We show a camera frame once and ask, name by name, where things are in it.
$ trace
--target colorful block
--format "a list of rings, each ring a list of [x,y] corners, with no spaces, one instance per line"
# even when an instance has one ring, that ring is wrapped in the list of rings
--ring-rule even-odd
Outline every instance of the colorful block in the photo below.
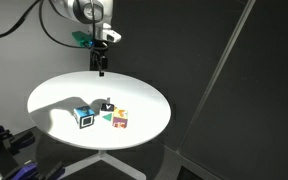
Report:
[[[74,109],[74,117],[80,129],[94,124],[94,111],[89,106]]]
[[[104,119],[106,119],[108,121],[112,121],[114,109],[116,109],[114,104],[103,103],[101,110],[100,110],[100,115]]]
[[[116,128],[127,127],[128,112],[123,109],[115,109],[113,113],[112,125]]]

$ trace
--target table leg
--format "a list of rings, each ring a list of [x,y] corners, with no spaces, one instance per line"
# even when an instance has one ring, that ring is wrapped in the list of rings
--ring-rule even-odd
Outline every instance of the table leg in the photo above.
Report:
[[[65,167],[65,173],[60,177],[60,179],[69,176],[89,165],[92,165],[98,161],[104,161],[116,169],[126,173],[127,175],[135,178],[136,180],[146,180],[146,176],[144,173],[132,168],[131,166],[125,164],[124,162],[116,159],[115,157],[109,155],[104,150],[99,150],[97,154],[90,156],[86,159],[83,159],[79,162],[76,162],[72,165]]]

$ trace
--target blue cube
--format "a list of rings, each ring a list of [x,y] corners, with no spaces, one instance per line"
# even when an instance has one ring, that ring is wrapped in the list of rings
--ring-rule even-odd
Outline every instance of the blue cube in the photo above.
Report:
[[[89,106],[74,109],[74,117],[80,129],[94,124],[94,111]]]

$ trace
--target green triangle block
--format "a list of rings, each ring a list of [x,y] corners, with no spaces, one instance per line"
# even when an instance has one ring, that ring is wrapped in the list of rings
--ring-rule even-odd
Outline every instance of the green triangle block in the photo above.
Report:
[[[103,116],[104,119],[111,121],[113,113],[109,113],[108,115]]]

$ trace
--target white round table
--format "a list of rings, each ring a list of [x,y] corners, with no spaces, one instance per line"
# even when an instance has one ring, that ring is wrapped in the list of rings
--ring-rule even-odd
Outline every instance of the white round table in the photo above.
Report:
[[[101,103],[110,98],[118,109],[128,111],[127,127],[115,128],[98,114]],[[73,109],[90,106],[96,113],[94,124],[80,129]],[[171,110],[165,97],[149,84],[117,73],[83,71],[60,75],[39,85],[30,95],[28,113],[41,131],[63,143],[99,153],[65,168],[66,177],[103,160],[135,179],[145,175],[108,155],[106,150],[143,144],[167,126]]]

